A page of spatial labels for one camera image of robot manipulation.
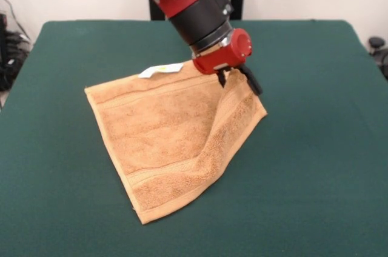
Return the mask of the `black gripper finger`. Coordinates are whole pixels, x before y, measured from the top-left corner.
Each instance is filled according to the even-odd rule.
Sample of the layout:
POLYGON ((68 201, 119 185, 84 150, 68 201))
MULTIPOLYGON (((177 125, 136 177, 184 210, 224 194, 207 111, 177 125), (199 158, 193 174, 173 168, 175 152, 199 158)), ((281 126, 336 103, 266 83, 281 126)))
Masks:
POLYGON ((261 95, 263 90, 255 78, 255 75, 245 64, 238 67, 238 70, 247 78, 247 83, 255 95, 261 95))
POLYGON ((221 87, 224 88, 229 77, 231 69, 230 68, 222 68, 217 71, 218 82, 221 87))

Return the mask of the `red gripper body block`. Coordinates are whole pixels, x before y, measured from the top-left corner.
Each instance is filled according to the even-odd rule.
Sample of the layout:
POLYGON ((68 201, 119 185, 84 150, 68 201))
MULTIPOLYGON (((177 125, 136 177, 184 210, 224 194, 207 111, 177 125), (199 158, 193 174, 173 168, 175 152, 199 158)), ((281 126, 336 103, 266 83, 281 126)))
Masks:
POLYGON ((211 75, 226 67, 243 65, 252 54, 250 35, 241 28, 232 30, 220 43, 193 58, 199 72, 211 75))

